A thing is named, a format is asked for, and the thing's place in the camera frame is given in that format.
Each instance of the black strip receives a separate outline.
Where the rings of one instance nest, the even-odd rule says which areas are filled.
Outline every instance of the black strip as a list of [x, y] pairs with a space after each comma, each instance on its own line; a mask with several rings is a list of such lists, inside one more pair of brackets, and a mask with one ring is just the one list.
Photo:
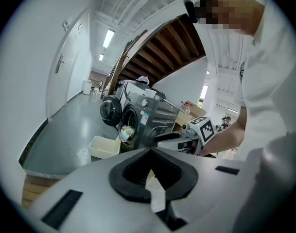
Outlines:
[[58, 230], [83, 193], [69, 190], [42, 218], [43, 223]]
[[237, 175], [240, 171], [239, 169], [230, 168], [230, 167], [226, 167], [226, 166], [218, 166], [218, 167], [216, 167], [215, 170], [221, 171], [224, 173], [234, 174], [234, 175]]
[[34, 135], [31, 137], [30, 141], [28, 142], [27, 146], [21, 153], [21, 156], [18, 160], [19, 164], [23, 167], [25, 161], [27, 160], [28, 154], [30, 153], [32, 146], [34, 145], [35, 141], [41, 134], [41, 132], [44, 130], [45, 126], [49, 123], [49, 120], [46, 119], [41, 126], [37, 129], [37, 131], [34, 133]]
[[188, 141], [188, 142], [181, 142], [181, 143], [178, 143], [178, 149], [179, 150], [182, 150], [184, 148], [191, 148], [192, 147], [192, 144], [193, 144], [193, 141]]

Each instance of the cloth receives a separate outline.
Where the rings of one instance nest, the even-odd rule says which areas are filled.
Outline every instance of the cloth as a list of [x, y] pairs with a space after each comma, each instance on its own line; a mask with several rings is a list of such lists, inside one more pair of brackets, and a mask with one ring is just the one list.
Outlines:
[[124, 126], [120, 132], [120, 140], [127, 142], [127, 140], [135, 133], [135, 129], [130, 126]]
[[150, 83], [149, 79], [148, 79], [147, 77], [145, 77], [145, 76], [141, 76], [141, 77], [139, 77], [139, 78], [136, 79], [136, 80], [138, 80], [138, 81], [144, 81], [144, 82], [146, 82], [147, 84]]
[[247, 124], [235, 159], [245, 160], [251, 150], [286, 135], [271, 95], [295, 66], [296, 33], [280, 8], [272, 0], [266, 0], [251, 51], [240, 70], [241, 86], [236, 102], [246, 107]]

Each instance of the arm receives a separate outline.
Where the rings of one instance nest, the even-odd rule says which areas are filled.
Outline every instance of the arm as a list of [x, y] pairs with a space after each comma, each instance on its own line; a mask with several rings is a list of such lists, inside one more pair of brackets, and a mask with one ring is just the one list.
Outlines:
[[245, 107], [241, 107], [239, 117], [236, 122], [225, 130], [217, 133], [205, 146], [201, 156], [209, 153], [222, 152], [238, 147], [245, 134], [247, 112]]

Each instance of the glossy floor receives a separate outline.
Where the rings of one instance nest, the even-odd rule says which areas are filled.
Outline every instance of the glossy floor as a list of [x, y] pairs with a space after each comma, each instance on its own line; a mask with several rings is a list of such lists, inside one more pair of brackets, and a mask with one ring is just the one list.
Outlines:
[[96, 135], [109, 139], [118, 136], [117, 130], [101, 120], [100, 103], [99, 96], [80, 94], [64, 106], [36, 140], [23, 168], [67, 175], [90, 163], [88, 145]]

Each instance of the wooden staircase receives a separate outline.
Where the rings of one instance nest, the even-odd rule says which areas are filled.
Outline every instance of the wooden staircase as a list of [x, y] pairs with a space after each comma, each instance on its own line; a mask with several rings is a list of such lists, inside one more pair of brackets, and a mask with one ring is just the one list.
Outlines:
[[36, 200], [37, 197], [39, 197], [58, 181], [60, 180], [27, 175], [22, 191], [21, 205], [25, 208], [29, 208], [29, 206], [34, 200]]
[[126, 46], [108, 77], [104, 87], [112, 79], [109, 95], [113, 94], [120, 81], [135, 80], [140, 76], [148, 76], [149, 86], [152, 87], [171, 73], [206, 55], [187, 14], [157, 27], [140, 43], [138, 50], [125, 60], [129, 48], [134, 47], [139, 38], [137, 36]]

